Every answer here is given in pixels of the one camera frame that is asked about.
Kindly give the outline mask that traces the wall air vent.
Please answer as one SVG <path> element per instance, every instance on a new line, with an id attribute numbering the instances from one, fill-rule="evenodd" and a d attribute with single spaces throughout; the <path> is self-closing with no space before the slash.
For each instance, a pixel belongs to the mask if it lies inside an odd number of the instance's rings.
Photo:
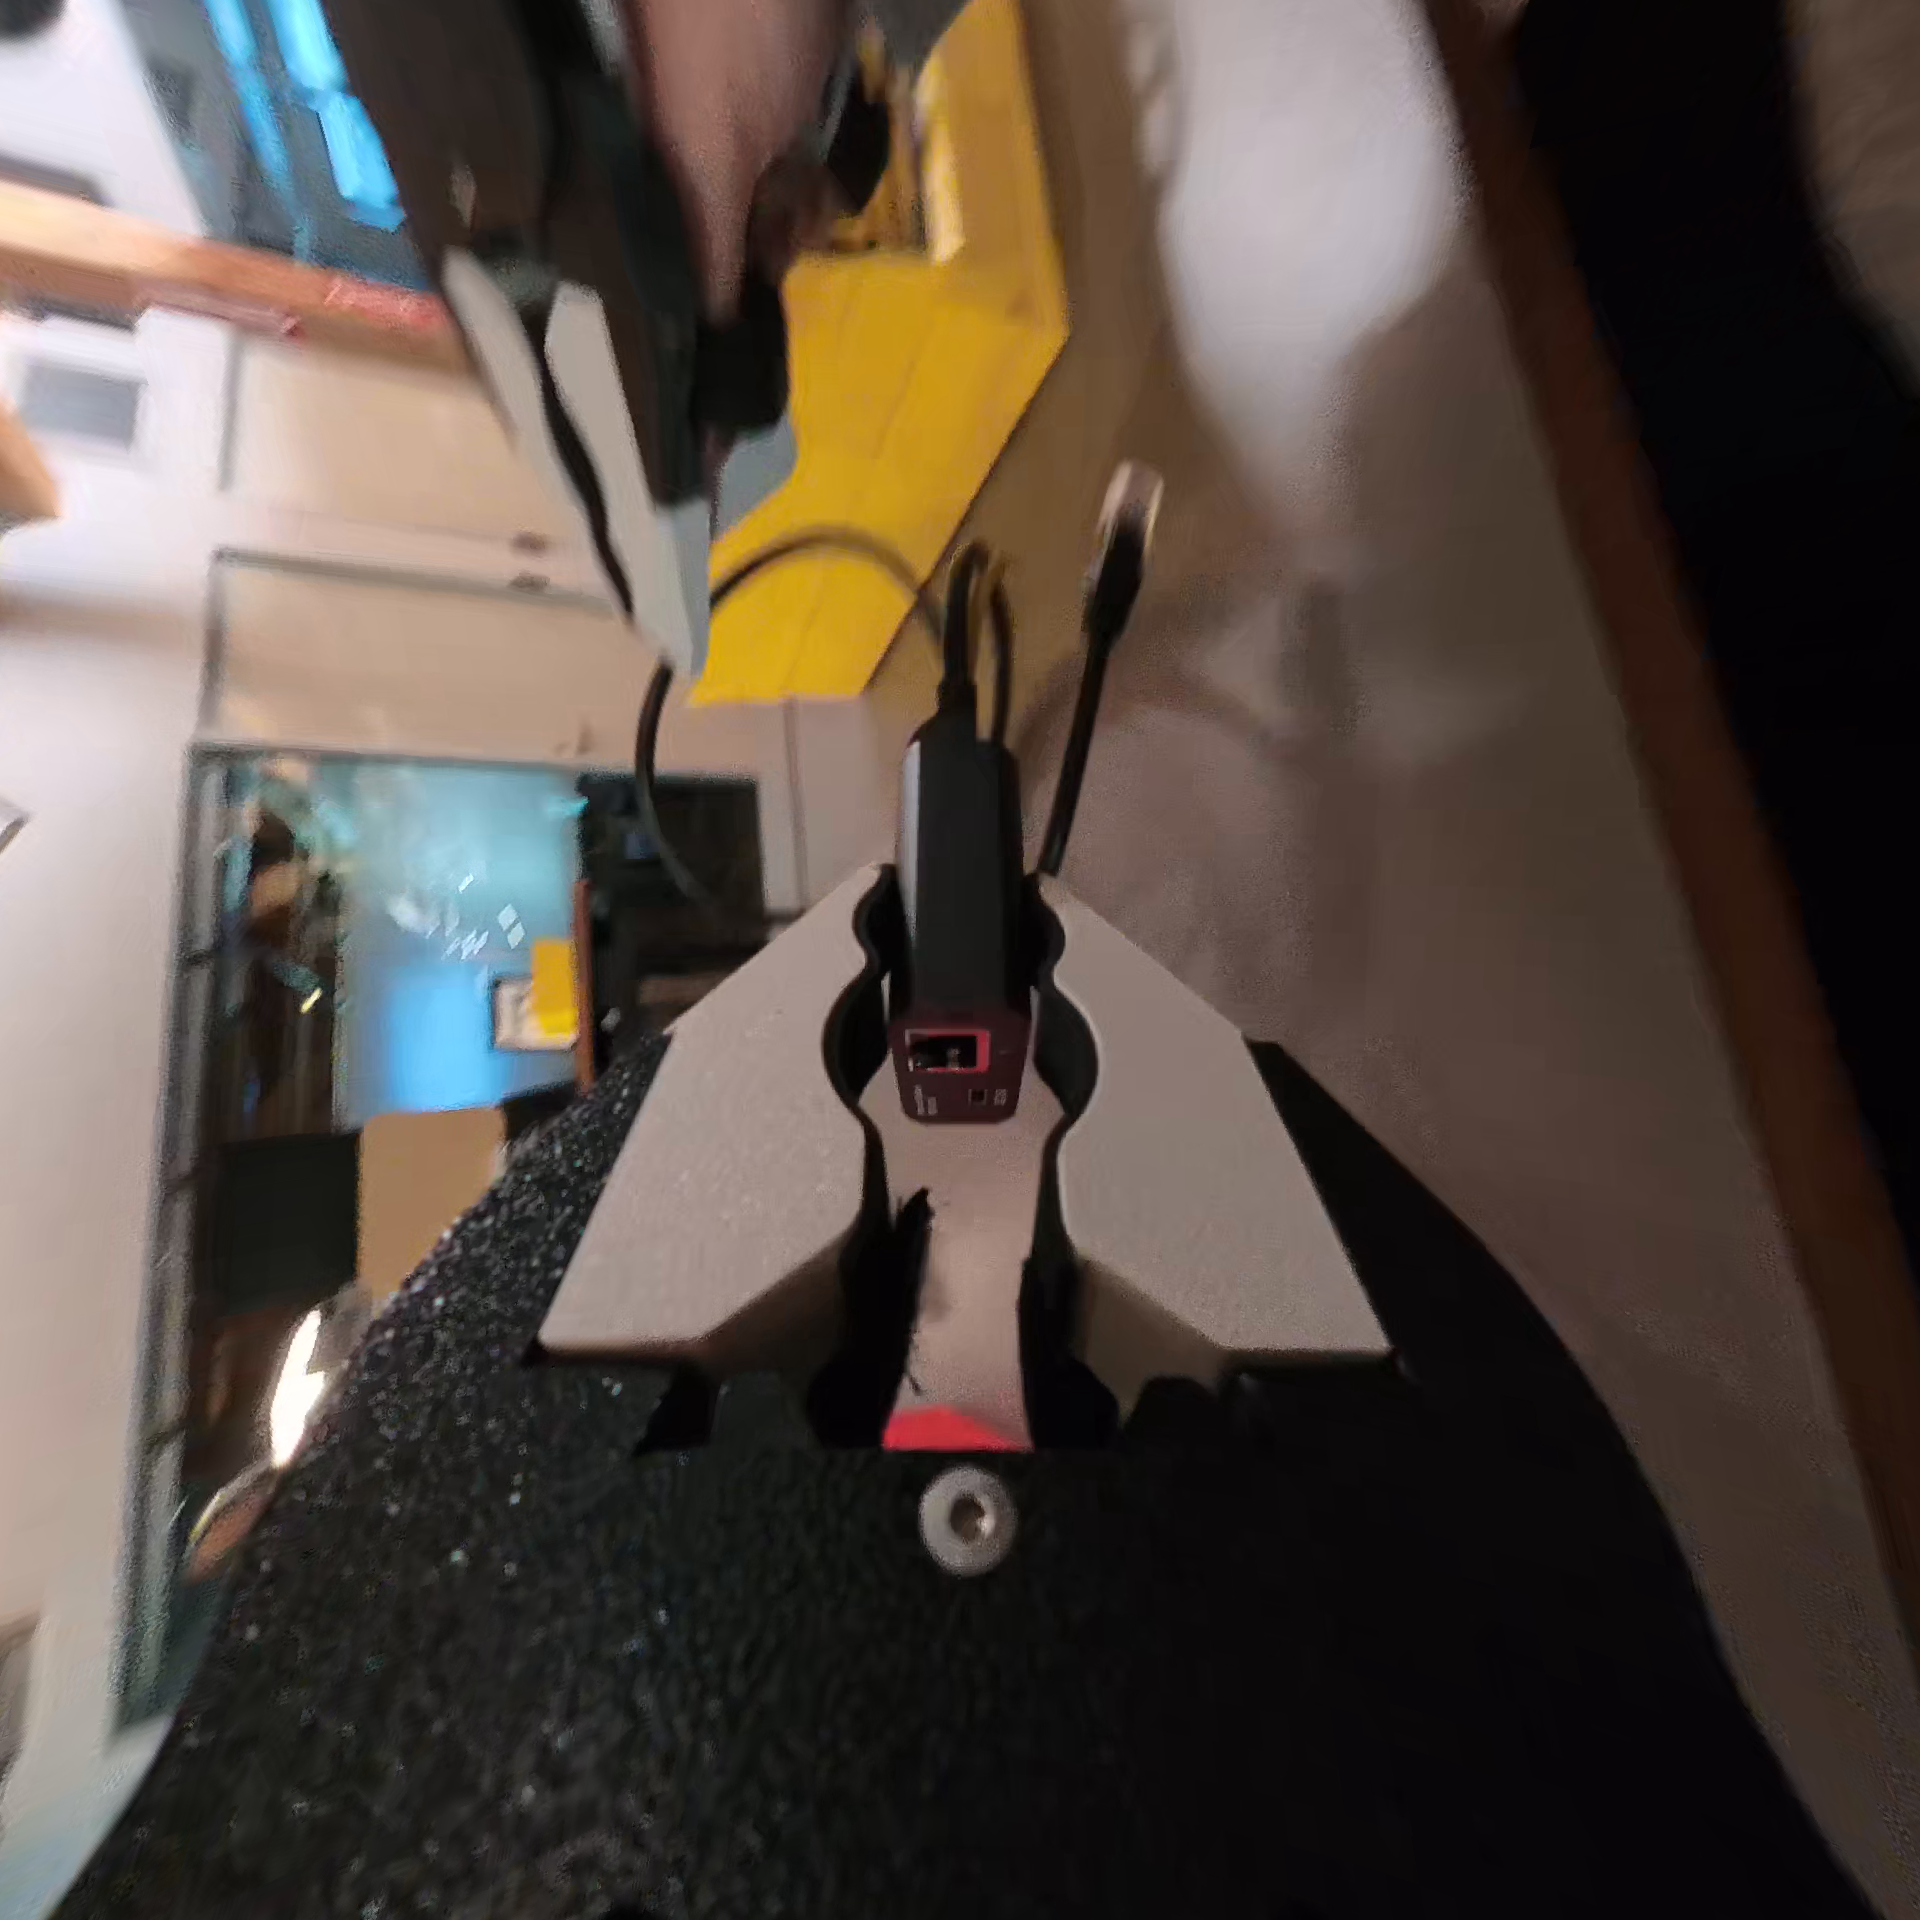
<path id="1" fill-rule="evenodd" d="M 128 453 L 137 446 L 148 385 L 140 375 L 32 357 L 16 369 L 16 413 L 37 438 Z"/>

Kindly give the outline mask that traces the person's right hand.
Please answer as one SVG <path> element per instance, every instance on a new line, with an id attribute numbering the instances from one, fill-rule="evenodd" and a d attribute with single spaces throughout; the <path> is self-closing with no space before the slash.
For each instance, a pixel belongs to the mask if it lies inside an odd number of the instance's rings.
<path id="1" fill-rule="evenodd" d="M 679 190 L 701 308 L 730 323 L 760 175 L 820 117 L 848 3 L 630 3 L 639 107 Z"/>

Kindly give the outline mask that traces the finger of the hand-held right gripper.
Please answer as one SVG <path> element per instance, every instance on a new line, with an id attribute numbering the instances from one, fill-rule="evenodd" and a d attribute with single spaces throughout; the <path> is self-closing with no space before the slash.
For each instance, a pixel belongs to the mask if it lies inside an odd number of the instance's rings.
<path id="1" fill-rule="evenodd" d="M 559 451 L 615 609 L 686 682 L 708 658 L 706 501 L 662 503 L 594 291 L 561 282 L 544 315 L 544 377 L 559 409 Z"/>
<path id="2" fill-rule="evenodd" d="M 438 270 L 440 297 L 461 334 L 500 429 L 557 508 L 618 618 L 632 618 L 632 585 L 613 537 L 607 491 L 544 355 L 553 285 L 536 278 L 524 303 L 480 257 L 450 247 Z"/>

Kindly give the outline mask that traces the yellow plastic bin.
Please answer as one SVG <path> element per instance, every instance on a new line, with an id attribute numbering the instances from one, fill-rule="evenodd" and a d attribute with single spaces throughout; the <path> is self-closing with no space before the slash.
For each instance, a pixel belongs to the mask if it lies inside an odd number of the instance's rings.
<path id="1" fill-rule="evenodd" d="M 1023 9 L 966 5 L 913 86 L 925 245 L 785 278 L 791 481 L 710 577 L 807 529 L 880 540 L 925 582 L 1070 335 Z"/>

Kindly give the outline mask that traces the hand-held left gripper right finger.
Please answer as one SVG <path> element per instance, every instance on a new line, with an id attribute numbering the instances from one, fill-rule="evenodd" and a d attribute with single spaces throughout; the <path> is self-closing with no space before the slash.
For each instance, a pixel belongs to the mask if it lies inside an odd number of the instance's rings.
<path id="1" fill-rule="evenodd" d="M 1247 1037 L 1060 881 L 1031 893 L 1060 1106 L 1026 1258 L 1026 1430 L 1109 1444 L 1162 1382 L 1389 1359 Z"/>

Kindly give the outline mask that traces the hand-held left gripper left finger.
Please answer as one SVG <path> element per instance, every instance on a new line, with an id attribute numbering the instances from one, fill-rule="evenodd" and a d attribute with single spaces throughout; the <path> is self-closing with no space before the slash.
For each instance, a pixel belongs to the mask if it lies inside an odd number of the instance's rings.
<path id="1" fill-rule="evenodd" d="M 861 1109 L 900 943 L 896 870 L 861 869 L 671 1023 L 542 1357 L 634 1362 L 710 1401 L 773 1377 L 825 1447 L 882 1443 L 930 1237 Z"/>

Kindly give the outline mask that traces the wooden post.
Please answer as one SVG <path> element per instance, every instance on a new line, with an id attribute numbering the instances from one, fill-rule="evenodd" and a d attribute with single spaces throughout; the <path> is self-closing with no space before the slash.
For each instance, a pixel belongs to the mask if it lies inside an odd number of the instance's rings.
<path id="1" fill-rule="evenodd" d="M 114 209 L 2 182 L 8 297 L 137 321 L 216 321 L 294 346 L 465 377 L 463 341 L 434 294 L 216 245 Z"/>

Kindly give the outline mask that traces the black ethernet splitter box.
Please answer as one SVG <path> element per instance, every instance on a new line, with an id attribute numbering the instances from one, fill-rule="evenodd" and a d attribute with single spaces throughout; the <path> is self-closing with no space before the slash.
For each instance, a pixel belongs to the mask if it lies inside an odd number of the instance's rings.
<path id="1" fill-rule="evenodd" d="M 937 710 L 902 756 L 896 887 L 902 947 L 887 1039 L 902 1115 L 1016 1115 L 1033 1037 L 1014 756 L 968 710 Z"/>

